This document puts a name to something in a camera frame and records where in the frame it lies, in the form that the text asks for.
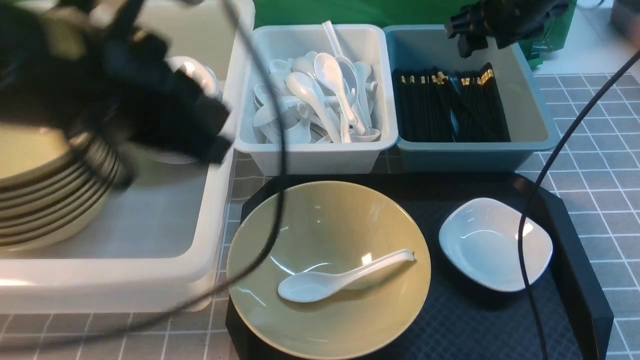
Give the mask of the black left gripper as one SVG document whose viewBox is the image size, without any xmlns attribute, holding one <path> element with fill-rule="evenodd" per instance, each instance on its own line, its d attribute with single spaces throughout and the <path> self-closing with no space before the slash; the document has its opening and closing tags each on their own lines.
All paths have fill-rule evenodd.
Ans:
<svg viewBox="0 0 640 360">
<path fill-rule="evenodd" d="M 144 2 L 125 0 L 105 26 L 93 0 L 59 0 L 45 12 L 1 2 L 1 123 L 83 133 L 106 145 L 121 178 L 89 162 L 89 146 L 67 154 L 99 185 L 126 191 L 136 171 L 122 142 L 221 166 L 232 142 L 226 105 L 166 60 L 169 43 L 137 25 Z"/>
</svg>

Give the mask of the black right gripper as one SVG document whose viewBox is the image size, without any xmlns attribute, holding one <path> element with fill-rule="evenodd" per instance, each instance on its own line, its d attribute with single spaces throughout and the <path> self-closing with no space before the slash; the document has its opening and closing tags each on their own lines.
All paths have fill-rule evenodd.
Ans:
<svg viewBox="0 0 640 360">
<path fill-rule="evenodd" d="M 478 0 L 445 22 L 446 36 L 458 38 L 459 55 L 467 59 L 474 51 L 489 47 L 489 38 L 503 49 L 541 37 L 546 22 L 562 16 L 569 7 L 567 0 Z"/>
</svg>

